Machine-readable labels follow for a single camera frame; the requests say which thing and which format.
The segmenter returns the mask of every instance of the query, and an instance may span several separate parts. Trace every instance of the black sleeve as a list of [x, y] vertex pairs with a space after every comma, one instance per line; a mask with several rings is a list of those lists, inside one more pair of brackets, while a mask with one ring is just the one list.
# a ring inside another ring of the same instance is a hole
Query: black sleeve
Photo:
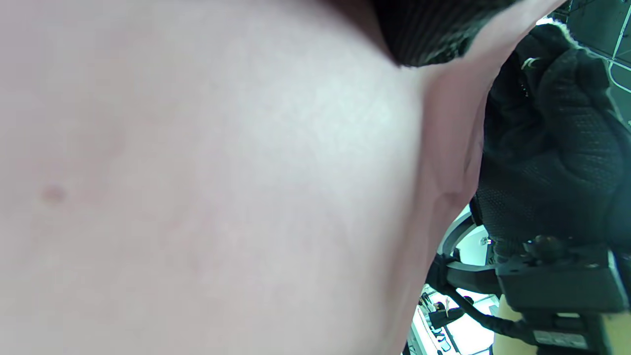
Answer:
[[480, 29], [517, 0], [374, 0], [381, 32], [404, 66], [462, 57]]

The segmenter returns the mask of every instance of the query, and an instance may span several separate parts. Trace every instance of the black glove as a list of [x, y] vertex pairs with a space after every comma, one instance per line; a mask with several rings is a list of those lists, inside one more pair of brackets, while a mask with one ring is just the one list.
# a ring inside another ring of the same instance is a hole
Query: black glove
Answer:
[[489, 94], [476, 203], [501, 258], [539, 234], [631, 246], [631, 129], [604, 63], [537, 26]]

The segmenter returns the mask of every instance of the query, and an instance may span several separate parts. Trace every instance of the black device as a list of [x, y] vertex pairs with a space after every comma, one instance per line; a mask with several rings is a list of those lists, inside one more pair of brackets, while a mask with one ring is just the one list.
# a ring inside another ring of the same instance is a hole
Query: black device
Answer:
[[[448, 235], [430, 269], [430, 286], [483, 327], [538, 346], [538, 354], [611, 354], [602, 316], [630, 309], [631, 253], [536, 236], [524, 245], [523, 255], [494, 265], [465, 265], [452, 253], [471, 224], [474, 218], [465, 216]], [[456, 288], [504, 295], [523, 318], [513, 322], [484, 315]]]

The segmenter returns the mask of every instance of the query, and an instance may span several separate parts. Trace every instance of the mole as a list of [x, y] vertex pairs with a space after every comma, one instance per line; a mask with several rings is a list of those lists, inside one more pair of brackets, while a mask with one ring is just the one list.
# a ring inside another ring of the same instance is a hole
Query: mole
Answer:
[[59, 185], [48, 185], [42, 190], [42, 200], [49, 205], [58, 205], [66, 199], [66, 190]]

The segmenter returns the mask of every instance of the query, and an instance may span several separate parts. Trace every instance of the black mesh fabric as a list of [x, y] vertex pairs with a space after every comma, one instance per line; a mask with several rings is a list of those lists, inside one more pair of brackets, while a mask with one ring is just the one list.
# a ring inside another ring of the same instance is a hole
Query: black mesh fabric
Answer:
[[631, 246], [631, 132], [609, 85], [603, 62], [555, 25], [535, 28], [504, 64], [476, 193], [500, 260], [539, 234]]
[[475, 35], [516, 0], [374, 0], [386, 44], [405, 66], [463, 56]]

